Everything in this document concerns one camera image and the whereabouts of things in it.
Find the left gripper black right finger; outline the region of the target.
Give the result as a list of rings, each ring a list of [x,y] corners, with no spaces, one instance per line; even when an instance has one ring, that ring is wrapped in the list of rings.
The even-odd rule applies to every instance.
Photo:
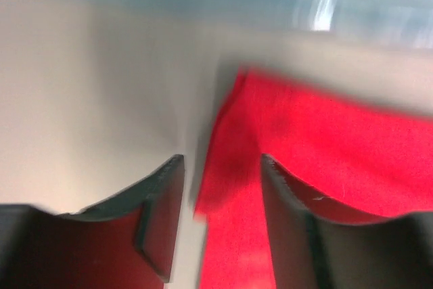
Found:
[[[357,210],[267,155],[261,183],[278,288],[432,287],[432,213]]]

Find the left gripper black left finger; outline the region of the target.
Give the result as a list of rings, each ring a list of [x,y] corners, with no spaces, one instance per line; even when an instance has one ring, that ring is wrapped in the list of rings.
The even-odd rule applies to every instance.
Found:
[[[184,157],[77,214],[1,206],[2,288],[163,288],[170,280]]]

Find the red t-shirt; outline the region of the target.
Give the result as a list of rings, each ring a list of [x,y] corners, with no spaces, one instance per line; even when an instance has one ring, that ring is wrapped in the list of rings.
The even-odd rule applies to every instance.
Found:
[[[195,212],[208,234],[201,288],[274,288],[260,186],[272,156],[364,221],[432,209],[432,120],[355,104],[242,68],[219,110]]]

